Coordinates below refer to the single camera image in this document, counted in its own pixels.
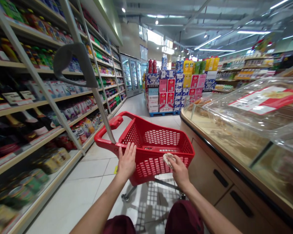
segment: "hand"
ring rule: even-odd
[[[121,176],[124,180],[128,180],[136,169],[136,149],[134,143],[128,142],[125,153],[123,155],[121,147],[119,147],[119,162],[117,175]]]
[[[189,180],[188,169],[186,168],[186,165],[182,162],[180,157],[174,155],[174,158],[176,159],[176,162],[171,158],[167,157],[168,161],[173,166],[173,178],[176,181],[178,187],[181,188],[181,190],[184,192],[185,189],[189,185],[191,185],[191,182]]]

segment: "shopping cart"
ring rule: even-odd
[[[152,124],[143,118],[131,114],[129,112],[122,112],[118,116],[113,117],[108,121],[107,116],[104,114],[104,106],[101,101],[98,83],[95,73],[90,62],[86,46],[82,43],[79,30],[76,26],[72,10],[69,6],[68,0],[60,0],[65,19],[69,26],[71,35],[73,36],[74,43],[60,47],[54,57],[53,68],[55,76],[63,82],[89,87],[92,89],[93,96],[97,101],[98,109],[102,113],[104,127],[96,134],[94,140],[99,147],[112,151],[116,156],[118,155],[119,147],[123,151],[128,142],[134,142],[137,145],[136,151],[136,170],[130,177],[130,182],[133,188],[128,194],[123,194],[123,201],[128,201],[129,196],[136,189],[137,185],[155,181],[157,183],[172,187],[181,191],[177,186],[171,185],[165,181],[156,179],[155,176],[159,174],[169,173],[172,170],[163,161],[165,153],[173,153],[181,158],[184,164],[188,167],[194,157],[194,150],[187,135],[179,130],[165,128]],[[77,1],[79,10],[81,11],[80,1]],[[82,15],[84,26],[87,27],[85,19]],[[90,36],[86,29],[88,43],[91,45]],[[76,81],[65,78],[62,72],[69,66],[73,55],[78,58],[80,68],[84,74],[86,84],[81,85]],[[98,67],[96,58],[94,57],[96,67]],[[131,122],[127,126],[124,133],[121,135],[119,142],[116,142],[112,133],[112,129],[116,129],[123,122],[123,116],[131,118]],[[107,133],[110,140],[103,139],[103,135]]]

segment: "refrigerator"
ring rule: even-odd
[[[143,92],[142,66],[138,59],[121,54],[127,97],[132,97]]]

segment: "cabinet door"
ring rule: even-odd
[[[268,221],[236,186],[215,207],[243,234],[275,233]]]
[[[190,181],[211,204],[215,205],[232,186],[232,182],[205,153],[195,138],[192,140],[192,146],[195,156],[188,169]]]

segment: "red plastic basket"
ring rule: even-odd
[[[116,145],[110,140],[102,139],[106,133],[105,126],[95,135],[94,140],[99,147],[114,152],[117,157],[119,156],[120,146],[125,152],[128,142],[136,144],[136,170],[129,179],[133,186],[154,180],[155,175],[172,172],[163,161],[163,154],[165,153],[170,152],[179,156],[186,167],[189,166],[194,157],[194,150],[184,132],[152,124],[127,111],[120,113],[109,121],[112,130],[123,122],[123,116],[131,118],[132,121]]]

